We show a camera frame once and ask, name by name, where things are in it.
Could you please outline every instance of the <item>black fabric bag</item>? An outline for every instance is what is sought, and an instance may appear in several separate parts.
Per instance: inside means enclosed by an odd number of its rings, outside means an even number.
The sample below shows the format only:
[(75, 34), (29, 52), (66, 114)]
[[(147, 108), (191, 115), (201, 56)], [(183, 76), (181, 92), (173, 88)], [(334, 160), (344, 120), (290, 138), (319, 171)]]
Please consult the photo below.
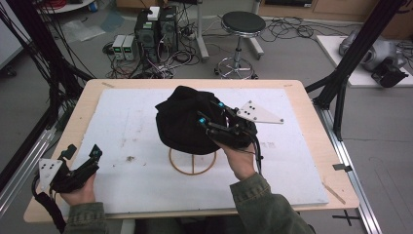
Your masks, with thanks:
[(178, 86), (166, 101), (155, 106), (158, 109), (156, 123), (162, 143), (190, 154), (204, 155), (218, 150), (219, 146), (207, 136), (203, 128), (197, 126), (200, 119), (198, 111), (209, 117), (212, 123), (227, 126), (222, 109), (212, 101), (220, 102), (213, 93)]

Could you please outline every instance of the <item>round stool seat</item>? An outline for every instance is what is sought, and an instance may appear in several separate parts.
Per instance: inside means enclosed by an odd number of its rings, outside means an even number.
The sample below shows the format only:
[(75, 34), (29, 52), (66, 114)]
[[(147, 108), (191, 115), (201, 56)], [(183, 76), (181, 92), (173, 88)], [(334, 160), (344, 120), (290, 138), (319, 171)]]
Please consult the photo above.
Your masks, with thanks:
[(266, 27), (265, 21), (254, 13), (230, 12), (222, 17), (222, 27), (242, 37), (256, 37)]

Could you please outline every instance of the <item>stool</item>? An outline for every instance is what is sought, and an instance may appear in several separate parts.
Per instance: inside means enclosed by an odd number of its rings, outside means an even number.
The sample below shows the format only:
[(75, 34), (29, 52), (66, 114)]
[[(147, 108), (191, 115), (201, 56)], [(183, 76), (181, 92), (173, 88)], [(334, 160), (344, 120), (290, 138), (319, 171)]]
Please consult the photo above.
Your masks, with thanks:
[(259, 36), (266, 27), (265, 21), (254, 13), (230, 12), (222, 17), (221, 25), (225, 31), (239, 38), (234, 56), (219, 62), (214, 68), (215, 75), (226, 79), (258, 79), (251, 63), (241, 58), (241, 42), (243, 38)]

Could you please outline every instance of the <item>black metal frame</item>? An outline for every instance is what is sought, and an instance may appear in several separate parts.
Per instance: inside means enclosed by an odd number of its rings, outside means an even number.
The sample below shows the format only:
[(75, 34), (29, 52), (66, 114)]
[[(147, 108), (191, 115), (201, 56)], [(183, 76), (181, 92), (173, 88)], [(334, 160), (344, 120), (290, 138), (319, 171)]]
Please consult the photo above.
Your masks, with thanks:
[(346, 87), (350, 75), (380, 36), (387, 24), (392, 20), (403, 2), (403, 0), (379, 1), (336, 69), (334, 69), (334, 71), (327, 77), (306, 87), (307, 93), (320, 87), (324, 87), (319, 96), (314, 98), (314, 105), (318, 105), (321, 109), (328, 109), (330, 103), (337, 96), (333, 131), (340, 141), (343, 140), (341, 137), (341, 124), (343, 119)]
[[(35, 52), (33, 48), (21, 38), (13, 24), (9, 22), (7, 17), (2, 15), (2, 13), (0, 13), (0, 19), (16, 36), (49, 83), (50, 106), (20, 146), (19, 150), (9, 161), (5, 169), (0, 173), (0, 192), (3, 191), (14, 172), (19, 168), (19, 165), (24, 160), (39, 135), (41, 135), (45, 129), (49, 129), (57, 120), (58, 110), (63, 102), (62, 94), (64, 94), (67, 99), (77, 99), (83, 91), (77, 78), (81, 78), (84, 81), (93, 79), (92, 76), (73, 66), (64, 58), (51, 32), (43, 23), (39, 13), (33, 5), (33, 1), (6, 0), (6, 2), (30, 36), (39, 55), (37, 55), (37, 52)], [(42, 66), (38, 62), (39, 59), (45, 61), (47, 67), (39, 67)], [(60, 90), (60, 85), (64, 88), (64, 92)]]

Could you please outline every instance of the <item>white device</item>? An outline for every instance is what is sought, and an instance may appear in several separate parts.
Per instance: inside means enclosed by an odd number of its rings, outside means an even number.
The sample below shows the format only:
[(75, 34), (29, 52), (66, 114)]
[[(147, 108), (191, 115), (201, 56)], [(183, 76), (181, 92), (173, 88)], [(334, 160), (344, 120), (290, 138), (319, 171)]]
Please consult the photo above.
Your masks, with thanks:
[(125, 59), (124, 52), (122, 51), (122, 45), (124, 44), (126, 37), (127, 36), (125, 35), (118, 35), (112, 44), (112, 49), (117, 60)]
[(125, 60), (134, 60), (137, 56), (137, 44), (134, 36), (128, 35), (122, 45)]
[(152, 13), (148, 14), (148, 20), (151, 20), (151, 21), (158, 20), (160, 8), (159, 7), (150, 7), (149, 10), (151, 10)]

